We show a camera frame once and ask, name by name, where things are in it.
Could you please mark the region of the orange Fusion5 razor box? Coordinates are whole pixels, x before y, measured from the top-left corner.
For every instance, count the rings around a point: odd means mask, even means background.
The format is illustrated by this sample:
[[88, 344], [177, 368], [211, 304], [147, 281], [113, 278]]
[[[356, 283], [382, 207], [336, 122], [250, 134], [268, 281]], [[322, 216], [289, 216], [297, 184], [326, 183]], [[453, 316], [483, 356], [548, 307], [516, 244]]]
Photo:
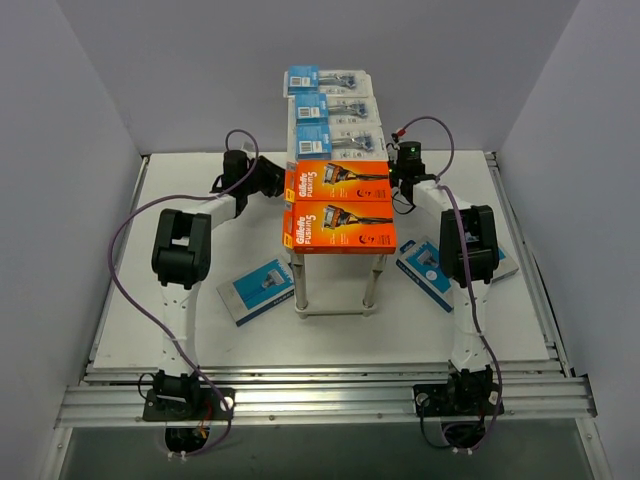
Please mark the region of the orange Fusion5 razor box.
[[282, 243], [297, 254], [392, 254], [397, 248], [393, 208], [389, 202], [287, 204]]
[[284, 199], [301, 201], [384, 202], [391, 199], [389, 167], [384, 161], [302, 160], [289, 162]]

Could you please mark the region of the clear blue-card razor blister pack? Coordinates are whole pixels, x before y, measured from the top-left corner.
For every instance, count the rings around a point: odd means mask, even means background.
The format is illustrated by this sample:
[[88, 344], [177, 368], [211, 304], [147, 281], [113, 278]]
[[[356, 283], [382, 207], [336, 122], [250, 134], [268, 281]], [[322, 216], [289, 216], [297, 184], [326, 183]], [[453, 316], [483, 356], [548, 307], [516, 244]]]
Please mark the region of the clear blue-card razor blister pack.
[[366, 125], [294, 127], [288, 137], [287, 154], [294, 161], [389, 159], [382, 129]]

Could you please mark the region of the Gillette SkinGuard blister pack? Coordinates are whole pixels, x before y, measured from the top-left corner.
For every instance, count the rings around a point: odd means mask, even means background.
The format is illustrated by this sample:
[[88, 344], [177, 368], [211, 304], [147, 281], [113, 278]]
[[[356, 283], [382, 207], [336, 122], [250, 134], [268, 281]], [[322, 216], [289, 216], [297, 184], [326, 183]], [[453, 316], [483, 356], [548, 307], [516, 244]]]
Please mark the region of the Gillette SkinGuard blister pack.
[[298, 94], [288, 100], [288, 127], [306, 125], [372, 125], [381, 120], [374, 97]]

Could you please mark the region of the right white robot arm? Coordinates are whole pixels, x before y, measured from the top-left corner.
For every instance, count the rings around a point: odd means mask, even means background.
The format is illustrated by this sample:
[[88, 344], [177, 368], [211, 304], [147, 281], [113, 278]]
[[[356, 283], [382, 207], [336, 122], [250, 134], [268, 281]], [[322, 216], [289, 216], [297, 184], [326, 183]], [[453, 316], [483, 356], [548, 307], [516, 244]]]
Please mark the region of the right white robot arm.
[[439, 266], [451, 283], [454, 313], [445, 403], [459, 413], [483, 401], [497, 406], [502, 375], [485, 334], [486, 297], [499, 266], [494, 212], [459, 199], [439, 177], [428, 174], [416, 141], [396, 146], [390, 176], [407, 202], [439, 219]]

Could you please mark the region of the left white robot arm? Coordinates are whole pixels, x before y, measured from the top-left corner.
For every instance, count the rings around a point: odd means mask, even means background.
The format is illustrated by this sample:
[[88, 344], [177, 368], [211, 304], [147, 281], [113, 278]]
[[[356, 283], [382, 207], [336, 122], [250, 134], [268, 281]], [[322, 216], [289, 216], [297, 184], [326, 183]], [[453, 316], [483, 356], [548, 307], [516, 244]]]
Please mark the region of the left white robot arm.
[[223, 171], [211, 195], [190, 209], [167, 208], [158, 219], [151, 267], [161, 287], [163, 347], [153, 392], [179, 419], [194, 417], [202, 405], [195, 330], [197, 296], [209, 274], [212, 232], [237, 218], [256, 193], [284, 193], [285, 169], [242, 150], [223, 155]]

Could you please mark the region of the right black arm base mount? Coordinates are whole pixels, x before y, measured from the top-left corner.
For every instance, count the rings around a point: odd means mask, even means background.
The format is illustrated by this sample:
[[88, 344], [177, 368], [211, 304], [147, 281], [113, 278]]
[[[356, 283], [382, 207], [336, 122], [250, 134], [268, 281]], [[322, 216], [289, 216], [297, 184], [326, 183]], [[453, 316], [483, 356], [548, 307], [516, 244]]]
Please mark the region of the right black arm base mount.
[[456, 389], [444, 383], [415, 384], [412, 387], [415, 413], [418, 417], [489, 417], [495, 412], [502, 415], [503, 405], [497, 407], [494, 390], [481, 387]]

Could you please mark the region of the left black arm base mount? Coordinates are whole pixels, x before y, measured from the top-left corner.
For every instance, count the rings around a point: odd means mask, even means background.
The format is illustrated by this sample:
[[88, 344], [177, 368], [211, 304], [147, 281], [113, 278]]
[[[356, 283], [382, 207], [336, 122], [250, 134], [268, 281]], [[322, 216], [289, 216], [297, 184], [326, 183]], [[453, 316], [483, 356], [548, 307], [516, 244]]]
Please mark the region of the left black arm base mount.
[[210, 388], [202, 388], [199, 396], [190, 401], [179, 397], [158, 396], [153, 390], [149, 390], [142, 420], [146, 422], [229, 420], [233, 417], [236, 391], [232, 388], [221, 388], [220, 392], [228, 408]]

